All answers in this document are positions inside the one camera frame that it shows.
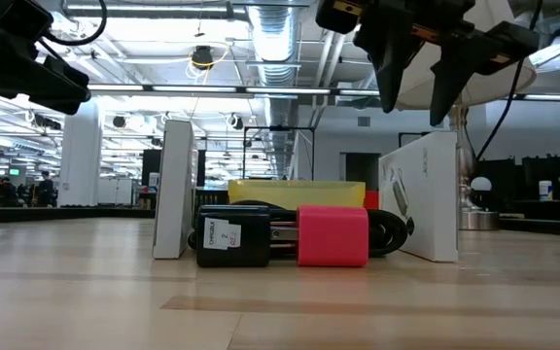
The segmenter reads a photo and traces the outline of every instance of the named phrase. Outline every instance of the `lamp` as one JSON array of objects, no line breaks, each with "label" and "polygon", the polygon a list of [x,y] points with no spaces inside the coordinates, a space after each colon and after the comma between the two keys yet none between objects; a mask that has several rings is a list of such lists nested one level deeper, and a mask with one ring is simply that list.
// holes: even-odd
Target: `lamp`
[{"label": "lamp", "polygon": [[[476,29],[489,31],[502,21],[513,22],[513,13],[507,0],[476,0],[464,19],[474,23]],[[440,60],[440,47],[426,44],[405,69],[399,98],[398,109],[430,109],[434,92],[435,75],[431,67]],[[476,228],[476,217],[491,216],[486,222],[493,222],[496,213],[486,214],[470,200],[470,176],[474,168],[474,154],[466,132],[469,107],[480,105],[507,96],[513,84],[517,64],[490,76],[474,74],[459,95],[449,113],[450,127],[457,131],[457,158],[459,176],[460,229]],[[517,82],[516,89],[527,88],[537,77],[528,59]]]}]

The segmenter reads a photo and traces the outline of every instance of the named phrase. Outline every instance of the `coiled cable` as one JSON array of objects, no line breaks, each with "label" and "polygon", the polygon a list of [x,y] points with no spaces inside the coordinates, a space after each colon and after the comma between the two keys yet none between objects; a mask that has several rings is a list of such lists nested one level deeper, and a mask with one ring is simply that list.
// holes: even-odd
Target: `coiled cable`
[{"label": "coiled cable", "polygon": [[[294,222],[297,219],[295,210],[287,210],[277,205],[258,200],[241,200],[230,205],[257,205],[266,206],[270,210],[271,222]],[[399,250],[408,236],[412,234],[413,227],[408,231],[405,222],[396,216],[383,210],[367,209],[368,214],[368,256],[380,258]],[[188,243],[192,249],[196,249],[196,232],[188,237]],[[272,248],[274,257],[295,254],[294,248]]]}]

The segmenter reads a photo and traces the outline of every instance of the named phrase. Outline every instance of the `white cardboard box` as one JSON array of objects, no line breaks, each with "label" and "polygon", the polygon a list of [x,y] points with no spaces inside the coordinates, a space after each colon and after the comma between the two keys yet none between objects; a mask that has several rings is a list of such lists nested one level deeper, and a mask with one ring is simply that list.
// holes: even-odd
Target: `white cardboard box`
[{"label": "white cardboard box", "polygon": [[178,259],[193,231],[197,150],[189,122],[167,121],[164,131],[153,257]]},{"label": "white cardboard box", "polygon": [[432,262],[456,262],[457,134],[433,132],[379,160],[379,207],[415,229],[403,251]]}]

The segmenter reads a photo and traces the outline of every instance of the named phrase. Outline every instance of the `pink charger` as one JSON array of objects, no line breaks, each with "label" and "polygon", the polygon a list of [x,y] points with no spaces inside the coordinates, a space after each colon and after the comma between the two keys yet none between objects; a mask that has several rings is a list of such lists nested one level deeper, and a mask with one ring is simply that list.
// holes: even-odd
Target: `pink charger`
[{"label": "pink charger", "polygon": [[364,208],[302,205],[297,210],[299,266],[362,267],[368,262]]}]

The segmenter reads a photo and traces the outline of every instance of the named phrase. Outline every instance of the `metal frame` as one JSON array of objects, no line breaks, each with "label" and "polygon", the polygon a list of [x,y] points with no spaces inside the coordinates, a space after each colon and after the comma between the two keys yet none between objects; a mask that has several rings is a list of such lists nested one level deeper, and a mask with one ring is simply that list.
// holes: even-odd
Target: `metal frame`
[{"label": "metal frame", "polygon": [[269,130],[273,132],[290,132],[290,131],[300,131],[308,130],[312,133],[312,151],[310,164],[310,176],[312,180],[315,179],[315,128],[314,127],[298,127],[298,126],[244,126],[243,127],[243,163],[241,164],[241,179],[245,179],[245,162],[246,162],[246,144],[248,143],[248,131],[249,130]]}]

